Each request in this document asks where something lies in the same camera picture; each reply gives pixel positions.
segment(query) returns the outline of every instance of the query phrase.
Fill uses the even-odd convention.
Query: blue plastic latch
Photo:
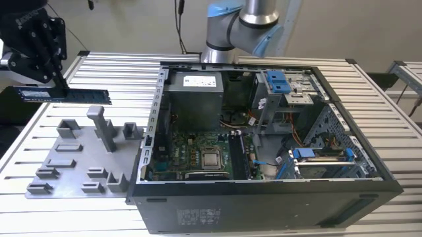
[[[348,157],[348,161],[354,161],[356,154],[350,148],[346,148],[346,157]]]
[[[296,159],[300,159],[300,158],[301,158],[300,149],[296,149],[296,150],[293,151],[293,157],[294,157]]]
[[[222,16],[241,10],[244,0],[222,0],[209,5],[209,17]]]
[[[305,158],[305,157],[316,157],[316,153],[313,151],[313,149],[310,148],[300,148],[300,154],[301,154],[301,157]]]
[[[292,88],[286,80],[285,73],[280,71],[269,71],[268,73],[268,81],[272,85],[272,91],[273,93],[290,93]]]

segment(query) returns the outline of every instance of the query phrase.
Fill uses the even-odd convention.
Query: robotic arm
[[[0,0],[0,76],[23,84],[25,101],[111,104],[106,90],[71,89],[62,74],[66,24],[49,16],[47,0]]]
[[[278,18],[276,0],[224,0],[210,4],[202,62],[237,63],[236,48],[266,57],[284,33]]]

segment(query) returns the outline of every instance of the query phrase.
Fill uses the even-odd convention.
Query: black cable
[[[413,107],[411,114],[409,114],[409,117],[412,117],[412,115],[415,115],[416,110],[417,110],[417,106]]]
[[[186,49],[184,38],[182,38],[182,15],[185,12],[185,0],[180,0],[180,8],[177,4],[177,0],[174,0],[174,17],[176,17],[176,23],[177,23],[177,31],[178,31],[178,36],[180,36],[180,45],[181,45],[181,50],[182,54],[198,54],[200,55],[200,61],[201,61],[201,56],[202,52],[190,52]]]
[[[178,21],[178,3],[177,0],[174,0],[174,20],[176,20],[176,25],[177,25],[177,32],[178,32],[178,36],[180,36],[180,45],[181,45],[181,51],[182,54],[185,54],[185,47],[184,47],[184,40],[182,40],[182,34],[181,34],[181,26],[180,26],[180,21]]]
[[[53,9],[54,13],[59,16],[58,12],[55,11],[54,7],[51,6],[50,3],[47,3],[49,7]],[[89,51],[87,47],[85,46],[85,44],[82,43],[81,39],[78,38],[78,36],[74,34],[74,32],[71,31],[71,29],[66,26],[66,29],[71,32],[71,34],[74,35],[74,37],[77,38],[77,40],[79,41],[81,45],[85,47],[85,49]]]
[[[180,15],[180,40],[181,40],[181,43],[182,43],[182,46],[184,46],[185,53],[188,53],[185,42],[184,42],[184,39],[182,39],[182,15]]]
[[[407,89],[408,89],[408,85],[407,85],[405,88],[404,88],[403,94],[401,94],[401,96],[399,97],[396,104],[399,104],[399,102],[401,101]]]

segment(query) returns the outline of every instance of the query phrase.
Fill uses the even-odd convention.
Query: orange wire
[[[300,135],[298,135],[297,130],[296,130],[296,125],[293,125],[293,115],[292,115],[292,113],[290,113],[290,123],[292,123],[292,136],[293,136],[293,138],[296,139],[296,141],[297,141],[297,143],[300,144],[300,146],[304,147],[304,144],[302,144]]]

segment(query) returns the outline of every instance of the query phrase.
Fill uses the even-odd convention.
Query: motherboard
[[[232,154],[237,150],[246,157],[248,172],[245,173],[248,173],[249,179],[262,179],[260,168],[253,164],[257,151],[252,135],[242,135],[241,146],[233,145],[230,138],[229,132],[174,132],[169,157],[156,162],[153,180],[234,180],[238,172],[233,167]]]

